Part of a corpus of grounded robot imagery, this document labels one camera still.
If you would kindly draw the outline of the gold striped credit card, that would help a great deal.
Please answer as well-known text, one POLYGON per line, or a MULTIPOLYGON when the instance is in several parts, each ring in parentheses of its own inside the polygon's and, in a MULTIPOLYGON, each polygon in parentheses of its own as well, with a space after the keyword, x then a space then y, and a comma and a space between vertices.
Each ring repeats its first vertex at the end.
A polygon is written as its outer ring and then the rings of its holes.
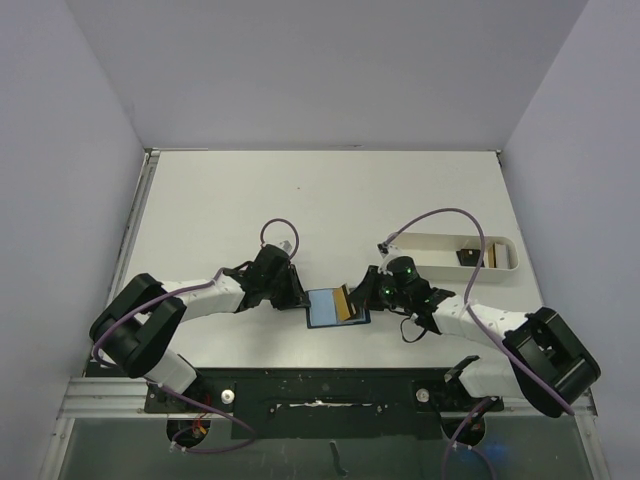
POLYGON ((336 318, 339 324, 354 322, 359 319, 360 311, 349 299, 350 289, 346 284, 332 291, 336 318))

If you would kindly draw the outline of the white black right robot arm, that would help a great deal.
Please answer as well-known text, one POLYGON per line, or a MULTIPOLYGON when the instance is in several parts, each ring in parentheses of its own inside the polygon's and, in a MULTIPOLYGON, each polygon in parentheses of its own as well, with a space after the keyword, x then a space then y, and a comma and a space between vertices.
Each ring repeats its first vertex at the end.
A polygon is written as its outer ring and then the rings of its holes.
POLYGON ((431 286, 408 256, 384 267, 369 266, 349 300, 368 310, 399 310, 426 332, 460 337, 505 355, 505 365, 475 360, 447 381, 446 399, 459 409, 483 397, 514 397, 558 418, 601 376, 593 355, 555 310, 512 312, 473 303, 431 286))

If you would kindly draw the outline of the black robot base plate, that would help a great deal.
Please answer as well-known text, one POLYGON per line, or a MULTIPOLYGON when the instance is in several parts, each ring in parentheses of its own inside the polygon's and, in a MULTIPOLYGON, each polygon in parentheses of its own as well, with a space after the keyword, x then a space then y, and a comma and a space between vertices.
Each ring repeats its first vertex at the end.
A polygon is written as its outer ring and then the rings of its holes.
POLYGON ((439 439, 477 400, 446 368, 202 368, 184 396, 232 414, 261 439, 439 439))

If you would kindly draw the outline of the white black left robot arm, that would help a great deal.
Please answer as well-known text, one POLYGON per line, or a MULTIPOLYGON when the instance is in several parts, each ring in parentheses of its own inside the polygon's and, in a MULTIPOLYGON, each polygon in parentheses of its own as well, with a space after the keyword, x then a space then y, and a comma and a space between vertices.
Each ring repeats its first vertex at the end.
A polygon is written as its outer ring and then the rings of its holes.
POLYGON ((169 349, 179 325, 214 314, 242 313, 264 301, 280 311, 310 306, 290 255, 271 244, 254 260, 223 267, 210 280, 171 283, 138 274, 92 324, 92 356, 130 378, 168 388, 168 399, 190 411, 202 402, 204 387, 196 369, 169 349))

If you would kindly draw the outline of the blue leather card holder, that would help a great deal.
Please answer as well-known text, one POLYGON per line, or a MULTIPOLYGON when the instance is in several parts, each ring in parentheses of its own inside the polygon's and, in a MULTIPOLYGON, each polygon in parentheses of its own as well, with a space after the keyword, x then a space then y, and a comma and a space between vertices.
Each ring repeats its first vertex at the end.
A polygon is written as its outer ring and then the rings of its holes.
POLYGON ((306 308, 306 326, 308 329, 323 329, 342 326, 366 325, 371 323, 368 310, 357 310, 352 319, 338 319, 337 307, 331 289, 308 291, 310 306, 306 308))

